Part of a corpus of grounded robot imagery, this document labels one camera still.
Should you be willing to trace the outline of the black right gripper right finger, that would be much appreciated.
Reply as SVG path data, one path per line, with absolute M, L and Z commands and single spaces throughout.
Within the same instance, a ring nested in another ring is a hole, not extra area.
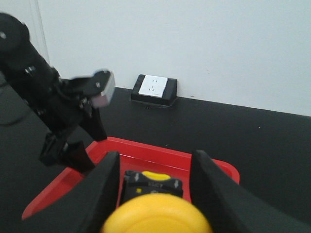
M 192 153 L 190 196 L 215 233 L 309 233 L 310 225 L 234 182 L 203 151 Z

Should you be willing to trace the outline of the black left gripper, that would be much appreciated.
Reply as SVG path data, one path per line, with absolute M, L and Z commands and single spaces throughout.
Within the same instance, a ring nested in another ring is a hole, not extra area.
M 50 130 L 39 156 L 44 165 L 62 165 L 80 173 L 95 167 L 83 141 L 67 141 L 78 126 L 95 141 L 107 139 L 100 111 L 90 103 L 98 93 L 94 74 L 68 80 L 60 78 L 52 67 L 24 70 L 24 99 Z

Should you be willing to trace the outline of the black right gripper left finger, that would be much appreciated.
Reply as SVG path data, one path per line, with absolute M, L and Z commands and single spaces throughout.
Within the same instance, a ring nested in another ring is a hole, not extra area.
M 115 210 L 120 185 L 120 154 L 109 152 L 58 201 L 24 220 L 21 233 L 98 233 Z

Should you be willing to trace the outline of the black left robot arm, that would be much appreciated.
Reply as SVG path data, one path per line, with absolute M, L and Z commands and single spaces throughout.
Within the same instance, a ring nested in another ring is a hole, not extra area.
M 95 141 L 107 138 L 100 108 L 112 99 L 113 72 L 104 69 L 89 77 L 62 79 L 32 45 L 27 26 L 6 13 L 0 15 L 0 70 L 48 128 L 40 161 L 81 173 L 92 170 L 83 142 L 69 143 L 68 137 L 81 127 Z

